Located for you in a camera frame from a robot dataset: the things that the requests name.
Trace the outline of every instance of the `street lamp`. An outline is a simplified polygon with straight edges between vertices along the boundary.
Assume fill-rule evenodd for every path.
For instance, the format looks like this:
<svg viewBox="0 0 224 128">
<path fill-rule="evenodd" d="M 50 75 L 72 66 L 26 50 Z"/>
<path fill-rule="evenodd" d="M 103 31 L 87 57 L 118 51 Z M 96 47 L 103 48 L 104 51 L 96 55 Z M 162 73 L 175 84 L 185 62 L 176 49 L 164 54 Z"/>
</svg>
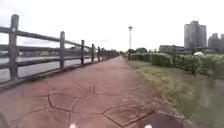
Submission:
<svg viewBox="0 0 224 128">
<path fill-rule="evenodd" d="M 130 37 L 129 37 L 129 50 L 128 50 L 128 59 L 131 59 L 131 55 L 130 55 L 130 49 L 131 49 L 131 29 L 133 28 L 132 26 L 128 27 L 130 30 Z"/>
</svg>

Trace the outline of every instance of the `cracked pavement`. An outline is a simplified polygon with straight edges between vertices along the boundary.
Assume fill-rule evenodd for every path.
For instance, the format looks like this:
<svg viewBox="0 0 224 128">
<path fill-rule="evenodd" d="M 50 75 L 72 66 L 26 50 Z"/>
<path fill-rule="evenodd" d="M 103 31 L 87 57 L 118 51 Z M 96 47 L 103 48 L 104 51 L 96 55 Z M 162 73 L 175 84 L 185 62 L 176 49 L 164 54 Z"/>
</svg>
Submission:
<svg viewBox="0 0 224 128">
<path fill-rule="evenodd" d="M 194 128 L 117 57 L 0 94 L 10 128 Z"/>
</svg>

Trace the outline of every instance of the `hedge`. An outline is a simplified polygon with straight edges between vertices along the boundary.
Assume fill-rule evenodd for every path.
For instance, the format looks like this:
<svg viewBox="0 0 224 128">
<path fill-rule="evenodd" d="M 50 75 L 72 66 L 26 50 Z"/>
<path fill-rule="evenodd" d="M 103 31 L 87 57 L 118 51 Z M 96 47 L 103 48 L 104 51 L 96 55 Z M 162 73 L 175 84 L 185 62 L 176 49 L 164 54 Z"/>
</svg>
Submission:
<svg viewBox="0 0 224 128">
<path fill-rule="evenodd" d="M 192 56 L 182 55 L 174 62 L 175 67 L 191 71 L 193 74 L 201 73 L 212 76 L 224 76 L 223 56 Z"/>
<path fill-rule="evenodd" d="M 131 60 L 142 60 L 164 67 L 169 67 L 172 64 L 171 56 L 163 53 L 132 54 Z"/>
<path fill-rule="evenodd" d="M 164 53 L 146 53 L 131 54 L 131 59 L 151 62 L 152 65 L 157 66 L 178 67 L 190 71 L 192 74 L 200 73 L 224 77 L 224 56 L 219 55 L 179 55 L 172 58 L 172 56 Z"/>
</svg>

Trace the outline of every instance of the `water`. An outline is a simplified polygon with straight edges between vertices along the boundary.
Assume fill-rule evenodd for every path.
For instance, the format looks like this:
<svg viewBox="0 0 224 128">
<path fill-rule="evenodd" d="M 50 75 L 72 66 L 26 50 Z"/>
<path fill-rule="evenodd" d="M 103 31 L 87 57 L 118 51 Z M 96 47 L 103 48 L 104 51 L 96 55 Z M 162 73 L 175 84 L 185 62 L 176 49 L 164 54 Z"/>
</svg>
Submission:
<svg viewBox="0 0 224 128">
<path fill-rule="evenodd" d="M 28 60 L 39 60 L 39 59 L 49 59 L 49 58 L 56 58 L 56 57 L 34 57 L 34 58 L 18 58 L 17 61 L 28 61 Z M 90 62 L 91 59 L 85 59 L 85 63 Z M 8 58 L 1 58 L 0 59 L 0 64 L 1 63 L 7 63 Z M 71 66 L 75 64 L 80 64 L 80 60 L 69 60 L 65 61 L 65 66 Z M 36 73 L 52 70 L 52 69 L 57 69 L 59 68 L 59 62 L 51 62 L 51 63 L 44 63 L 44 64 L 37 64 L 37 65 L 31 65 L 31 66 L 25 66 L 25 67 L 20 67 L 18 69 L 18 74 L 19 77 L 23 76 L 29 76 L 33 75 Z M 10 74 L 9 74 L 9 69 L 2 69 L 0 70 L 0 82 L 10 80 Z"/>
</svg>

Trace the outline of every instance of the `sky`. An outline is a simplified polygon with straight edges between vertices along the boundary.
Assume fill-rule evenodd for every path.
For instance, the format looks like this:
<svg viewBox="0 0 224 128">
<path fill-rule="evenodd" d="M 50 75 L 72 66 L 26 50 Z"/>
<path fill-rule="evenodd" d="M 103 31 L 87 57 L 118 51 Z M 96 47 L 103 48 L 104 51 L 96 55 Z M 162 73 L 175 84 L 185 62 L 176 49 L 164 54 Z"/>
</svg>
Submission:
<svg viewBox="0 0 224 128">
<path fill-rule="evenodd" d="M 158 49 L 184 45 L 184 25 L 192 20 L 207 26 L 207 36 L 224 33 L 222 0 L 0 0 L 0 26 L 9 27 L 18 14 L 19 30 L 53 37 L 65 31 L 66 40 L 106 49 Z M 0 34 L 0 43 L 8 43 Z M 18 38 L 19 45 L 59 46 L 42 40 Z"/>
</svg>

